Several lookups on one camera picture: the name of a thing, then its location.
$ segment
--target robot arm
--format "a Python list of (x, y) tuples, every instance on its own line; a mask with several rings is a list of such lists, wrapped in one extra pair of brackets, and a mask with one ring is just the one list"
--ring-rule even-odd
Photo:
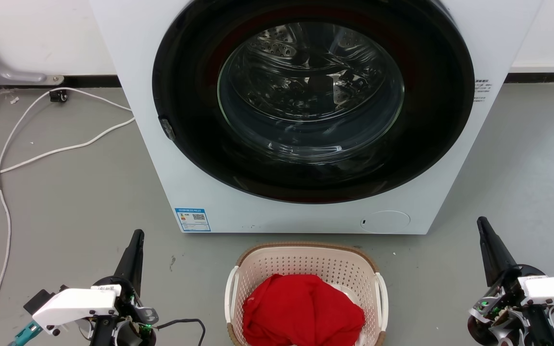
[(485, 346), (554, 346), (554, 277), (516, 264), (486, 217), (478, 230), (490, 289), (470, 309), (471, 336)]
[(86, 321), (91, 346), (154, 345), (152, 325), (159, 317), (139, 297), (143, 242), (144, 232), (135, 230), (114, 276), (97, 281), (90, 289), (62, 285), (56, 294), (42, 289), (24, 306), (33, 321), (16, 335), (15, 344), (23, 346), (42, 330), (57, 336), (67, 324)]

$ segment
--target power cord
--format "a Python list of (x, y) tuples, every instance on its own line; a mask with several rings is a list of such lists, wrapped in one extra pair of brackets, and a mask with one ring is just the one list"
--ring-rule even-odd
[(200, 335), (200, 341), (198, 342), (198, 346), (202, 346), (202, 340), (204, 340), (204, 333), (206, 333), (206, 329), (204, 328), (204, 323), (202, 323), (202, 321), (199, 320), (198, 318), (184, 318), (182, 320), (173, 320), (173, 321), (164, 323), (161, 326), (157, 326), (155, 327), (155, 329), (161, 330), (163, 328), (172, 326), (172, 324), (187, 323), (187, 322), (198, 322), (200, 324), (200, 327), (202, 327), (202, 335)]
[[(126, 121), (125, 123), (121, 123), (119, 125), (115, 125), (113, 127), (110, 127), (110, 129), (107, 129), (106, 131), (102, 132), (101, 134), (99, 134), (96, 138), (93, 138), (92, 140), (84, 143), (84, 144), (79, 144), (79, 145), (73, 145), (71, 147), (65, 147), (65, 148), (61, 148), (61, 149), (56, 149), (56, 150), (53, 150), (53, 151), (49, 151), (48, 153), (44, 153), (42, 155), (39, 155), (39, 156), (36, 156), (30, 160), (26, 160), (24, 162), (21, 162), (20, 164), (16, 164), (15, 166), (12, 166), (12, 167), (9, 167), (9, 168), (6, 168), (6, 169), (1, 169), (1, 162), (3, 161), (3, 158), (4, 158), (4, 155), (6, 154), (6, 150), (7, 150), (7, 147), (8, 145), (10, 144), (10, 140), (12, 139), (13, 135), (14, 135), (14, 132), (16, 132), (16, 129), (18, 128), (18, 125), (22, 122), (22, 120), (25, 118), (25, 116), (27, 116), (27, 113), (29, 112), (29, 110), (31, 110), (31, 108), (33, 108), (33, 106), (35, 106), (35, 104), (40, 101), (41, 99), (43, 99), (44, 97), (48, 96), (49, 92), (51, 91), (57, 91), (57, 90), (71, 90), (71, 91), (74, 91), (74, 92), (78, 92), (80, 94), (83, 94), (83, 95), (86, 95), (86, 96), (91, 96), (91, 97), (94, 97), (98, 100), (102, 100), (102, 101), (105, 101), (106, 103), (110, 103), (111, 105), (114, 105), (116, 107), (119, 107), (121, 109), (124, 109), (124, 110), (127, 110), (127, 111), (132, 111), (130, 108), (128, 107), (123, 107), (121, 105), (118, 105), (117, 103), (114, 103), (112, 101), (109, 101), (109, 100), (106, 100), (102, 97), (99, 97), (99, 96), (95, 96), (93, 94), (90, 94), (88, 92), (84, 92), (84, 91), (81, 91), (81, 90), (77, 90), (75, 88), (70, 88), (70, 87), (58, 87), (58, 88), (54, 88), (53, 90), (49, 90), (47, 92), (45, 92), (44, 94), (42, 94), (42, 96), (38, 97), (37, 100), (33, 101), (33, 103), (31, 103), (31, 105), (29, 106), (29, 108), (27, 108), (25, 110), (25, 112), (23, 113), (23, 116), (20, 117), (20, 119), (18, 120), (18, 122), (16, 123), (16, 125), (14, 125), (14, 128), (13, 130), (10, 132), (10, 135), (8, 136), (7, 140), (6, 140), (6, 144), (4, 145), (4, 148), (3, 150), (1, 151), (1, 155), (0, 155), (0, 176), (1, 176), (1, 173), (4, 173), (4, 172), (8, 172), (8, 171), (11, 171), (13, 169), (16, 169), (18, 167), (22, 167), (24, 166), (25, 164), (29, 164), (31, 162), (34, 162), (35, 160), (39, 160), (40, 158), (44, 158), (48, 155), (52, 155), (54, 153), (60, 153), (62, 151), (66, 151), (66, 150), (71, 150), (71, 149), (76, 149), (76, 148), (81, 148), (81, 147), (86, 147), (92, 143), (94, 143), (96, 140), (99, 140), (100, 138), (102, 138), (102, 136), (104, 136), (105, 134), (107, 134), (108, 132), (110, 131), (113, 131), (115, 129), (118, 129), (119, 127), (123, 127), (129, 123), (131, 123), (132, 121), (134, 121), (134, 118)], [(4, 199), (4, 193), (3, 193), (3, 188), (2, 188), (2, 184), (1, 184), (1, 178), (0, 178), (0, 199), (1, 199), (1, 204), (2, 206), (4, 207), (4, 210), (6, 211), (6, 219), (7, 219), (7, 231), (8, 231), (8, 235), (7, 235), (7, 244), (6, 244), (6, 257), (4, 258), (4, 265), (3, 265), (3, 268), (1, 270), (1, 274), (0, 274), (0, 290), (1, 290), (1, 284), (3, 283), (4, 281), (4, 275), (6, 274), (6, 269), (7, 269), (7, 265), (8, 265), (8, 261), (10, 259), (10, 243), (11, 243), (11, 239), (12, 239), (12, 221), (10, 219), (10, 211), (8, 210), (8, 207), (7, 207), (7, 204), (6, 204), (6, 200)], [(204, 337), (204, 326), (202, 326), (202, 336)]]
[(85, 339), (86, 341), (91, 341), (90, 338), (86, 337), (83, 333), (83, 329), (81, 329), (81, 326), (78, 326), (78, 331), (81, 333), (81, 335), (83, 336), (83, 339)]

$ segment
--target black cable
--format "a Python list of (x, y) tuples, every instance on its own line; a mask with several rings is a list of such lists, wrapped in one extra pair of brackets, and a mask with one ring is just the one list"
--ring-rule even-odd
[(202, 335), (200, 335), (200, 341), (198, 342), (198, 346), (202, 346), (202, 340), (204, 339), (204, 333), (206, 333), (206, 328), (204, 328), (204, 323), (202, 323), (201, 320), (198, 320), (198, 318), (183, 318), (182, 320), (173, 320), (167, 323), (162, 324), (161, 326), (156, 326), (155, 329), (160, 330), (169, 326), (172, 326), (172, 324), (176, 323), (187, 323), (187, 322), (198, 322), (200, 323), (200, 327), (202, 327)]
[(88, 337), (88, 335), (91, 335), (91, 333), (92, 333), (93, 330), (94, 330), (93, 324), (91, 324), (91, 322), (90, 322), (90, 320), (88, 320), (88, 318), (83, 318), (82, 320), (85, 320), (85, 321), (88, 323), (88, 334), (87, 334), (87, 336), (84, 335), (83, 329), (81, 329), (81, 326), (80, 326), (80, 325), (78, 326), (78, 331), (81, 333), (81, 335), (83, 336), (83, 338), (84, 338), (86, 341), (91, 341), (91, 339)]

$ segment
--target gray floor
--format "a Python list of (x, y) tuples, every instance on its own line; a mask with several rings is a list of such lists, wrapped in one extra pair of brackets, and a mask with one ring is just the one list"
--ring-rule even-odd
[[(0, 94), (0, 150), (42, 91)], [(125, 103), (118, 89), (90, 90)], [(17, 103), (10, 104), (14, 97)], [(85, 142), (130, 114), (78, 94), (44, 101), (14, 139), (4, 167)], [(554, 274), (554, 85), (506, 85), (426, 236), (184, 235), (176, 226), (135, 124), (94, 145), (3, 176), (13, 247), (0, 294), (0, 345), (30, 317), (22, 306), (44, 288), (88, 287), (112, 273), (135, 228), (147, 233), (143, 303), (163, 321), (200, 318), (206, 346), (230, 345), (223, 297), (229, 271), (249, 246), (312, 239), (359, 245), (387, 280), (386, 346), (474, 346), (467, 310), (486, 291), (475, 220), (486, 215), (521, 263)], [(0, 267), (6, 217), (0, 205)], [(158, 345), (195, 346), (198, 326), (158, 333)], [(84, 345), (71, 330), (33, 345)]]

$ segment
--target door glass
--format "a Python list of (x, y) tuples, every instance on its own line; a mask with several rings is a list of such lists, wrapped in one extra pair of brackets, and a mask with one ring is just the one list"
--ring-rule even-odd
[(236, 48), (217, 93), (237, 140), (277, 160), (324, 164), (381, 138), (399, 115), (404, 85), (389, 53), (365, 35), (301, 22)]

